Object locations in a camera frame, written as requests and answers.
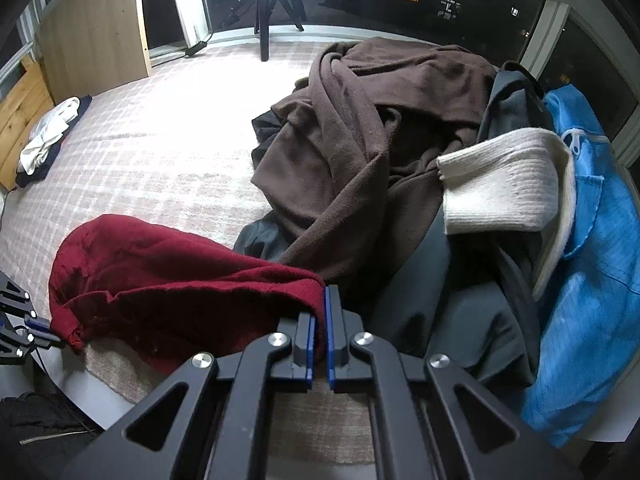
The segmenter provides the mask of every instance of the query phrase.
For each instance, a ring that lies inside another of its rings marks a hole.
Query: brown fleece blanket
[[[273,106],[285,124],[252,179],[296,237],[280,263],[383,285],[438,211],[437,156],[476,143],[494,78],[458,46],[329,46]]]

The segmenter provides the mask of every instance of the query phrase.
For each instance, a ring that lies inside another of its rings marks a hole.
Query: pile of clothes
[[[76,349],[119,337],[167,372],[286,313],[322,322],[335,283],[367,330],[449,355],[553,444],[584,424],[640,344],[640,221],[577,89],[545,96],[516,62],[374,38],[329,46],[253,124],[273,210],[234,252],[98,218],[58,251],[52,328]]]

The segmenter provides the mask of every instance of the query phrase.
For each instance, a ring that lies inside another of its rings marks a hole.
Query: metal screw
[[[429,364],[434,368],[446,368],[450,362],[451,359],[444,354],[434,354],[429,357]]]
[[[193,356],[191,364],[196,368],[209,368],[213,362],[213,355],[201,352]]]
[[[373,334],[369,332],[358,332],[355,336],[353,336],[353,340],[356,342],[356,345],[366,346],[373,343]]]
[[[289,336],[282,332],[274,332],[267,339],[271,346],[284,346],[289,342]]]

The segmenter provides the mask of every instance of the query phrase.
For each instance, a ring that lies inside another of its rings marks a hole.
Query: wooden headboard
[[[15,187],[15,170],[31,129],[53,108],[40,65],[25,56],[22,66],[26,73],[0,101],[0,184],[8,190]]]

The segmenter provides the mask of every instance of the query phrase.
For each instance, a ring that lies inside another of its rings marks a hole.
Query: black cloth
[[[74,126],[76,126],[76,124],[78,124],[80,119],[82,119],[82,116],[88,110],[92,99],[93,98],[90,95],[80,98],[80,105],[78,107],[78,116],[69,122],[69,127],[63,132],[62,138],[55,144],[51,145],[51,147],[49,148],[49,153],[47,153],[47,158],[44,160],[44,162],[41,165],[39,165],[36,168],[33,174],[29,175],[25,171],[18,171],[16,173],[15,183],[18,185],[18,187],[25,187],[27,186],[27,184],[31,182],[37,182],[39,180],[44,180],[46,178],[46,176],[49,174],[49,170],[51,169],[51,166],[53,165],[53,162],[56,160],[56,157],[60,153],[60,147],[62,146],[62,143],[66,139],[66,136],[68,136],[68,134],[71,133],[71,130],[74,129]]]
[[[255,170],[271,146],[273,139],[282,129],[282,122],[272,110],[269,110],[252,120],[251,125],[254,127],[255,138],[258,140],[258,147],[251,152],[251,160]]]
[[[524,67],[507,61],[495,76],[478,142],[528,126],[553,131],[554,120],[542,102],[544,96],[540,83]]]
[[[59,479],[101,431],[60,395],[7,397],[0,402],[0,480]]]
[[[275,213],[270,211],[242,228],[233,250],[245,256],[277,262],[292,243],[291,234],[278,224]]]
[[[269,110],[252,120],[251,124],[258,140],[258,147],[251,152],[255,170],[282,129],[282,123],[278,116]],[[263,218],[242,228],[234,244],[234,252],[276,262],[294,240],[295,237],[278,223],[276,214],[270,211]]]
[[[498,72],[479,141],[553,128],[540,85],[515,62]],[[371,333],[415,356],[444,353],[495,389],[533,384],[540,324],[532,268],[539,233],[444,234],[442,208],[418,248],[373,302],[348,304]]]

